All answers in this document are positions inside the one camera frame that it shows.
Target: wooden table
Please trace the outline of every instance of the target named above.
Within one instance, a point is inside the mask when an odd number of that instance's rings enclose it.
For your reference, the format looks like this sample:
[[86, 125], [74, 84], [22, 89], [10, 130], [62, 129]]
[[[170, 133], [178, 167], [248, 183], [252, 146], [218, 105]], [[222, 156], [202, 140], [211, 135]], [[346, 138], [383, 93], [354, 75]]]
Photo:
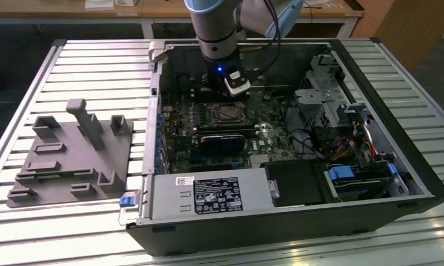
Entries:
[[[362, 11], [354, 11], [344, 0], [303, 8], [296, 23], [340, 24], [338, 38], [348, 37]], [[137, 23], [143, 37], [152, 39], [154, 23], [190, 23], [182, 0], [139, 0], [134, 7], [85, 12], [85, 0], [0, 0], [0, 24], [111, 24]]]
[[[356, 20], [363, 11], [355, 11], [344, 0], [332, 0], [328, 4], [314, 5], [320, 9], [302, 8], [296, 23], [340, 24], [336, 38], [347, 38], [352, 32]], [[154, 23], [190, 23], [190, 16], [182, 0], [143, 0], [142, 32], [144, 38], [152, 39], [151, 25]]]
[[0, 24], [140, 24], [142, 0], [134, 7], [85, 11], [85, 0], [0, 0]]

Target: robotic arm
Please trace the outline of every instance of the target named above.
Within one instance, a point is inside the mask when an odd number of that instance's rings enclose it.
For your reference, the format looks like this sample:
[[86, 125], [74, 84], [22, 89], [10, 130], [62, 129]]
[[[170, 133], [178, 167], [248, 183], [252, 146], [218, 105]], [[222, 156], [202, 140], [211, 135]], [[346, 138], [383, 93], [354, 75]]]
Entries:
[[236, 96], [259, 75], [248, 75], [239, 62], [236, 29], [248, 29], [267, 38], [290, 31], [302, 0], [184, 0], [207, 66], [207, 83], [222, 93]]

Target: power supply label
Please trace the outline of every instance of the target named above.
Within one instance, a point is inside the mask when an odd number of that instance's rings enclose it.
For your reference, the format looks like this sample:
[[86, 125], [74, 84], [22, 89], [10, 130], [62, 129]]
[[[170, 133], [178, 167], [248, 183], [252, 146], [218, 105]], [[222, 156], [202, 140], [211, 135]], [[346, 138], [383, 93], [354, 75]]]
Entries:
[[196, 214], [242, 211], [236, 177], [194, 180], [192, 192]]

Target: wooden cabinet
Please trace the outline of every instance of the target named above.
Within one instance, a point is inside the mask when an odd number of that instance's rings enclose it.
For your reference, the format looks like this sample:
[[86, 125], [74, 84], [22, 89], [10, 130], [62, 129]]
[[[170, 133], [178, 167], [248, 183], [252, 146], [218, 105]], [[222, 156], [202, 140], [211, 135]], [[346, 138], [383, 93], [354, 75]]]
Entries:
[[410, 71], [444, 34], [444, 0], [356, 0], [364, 9], [351, 37], [376, 37]]

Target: slotted metal surface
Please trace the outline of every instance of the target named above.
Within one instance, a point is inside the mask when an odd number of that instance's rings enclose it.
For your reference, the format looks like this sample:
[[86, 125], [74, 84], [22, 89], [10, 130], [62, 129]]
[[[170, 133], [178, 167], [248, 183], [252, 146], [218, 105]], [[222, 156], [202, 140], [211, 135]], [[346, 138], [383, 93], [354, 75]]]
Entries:
[[[371, 233], [162, 258], [146, 255], [123, 232], [117, 199], [9, 209], [6, 194], [34, 136], [30, 125], [39, 115], [73, 121], [62, 109], [69, 98], [86, 98], [87, 109], [99, 120], [113, 114], [134, 120], [126, 189], [139, 188], [151, 73], [147, 44], [144, 40], [73, 40], [53, 48], [49, 66], [37, 79], [42, 82], [34, 84], [35, 93], [0, 157], [0, 265], [444, 263], [444, 204]], [[444, 181], [442, 111], [379, 45], [368, 40], [346, 40], [343, 45]], [[346, 85], [360, 101], [352, 85]], [[130, 210], [127, 216], [135, 217], [135, 211]]]

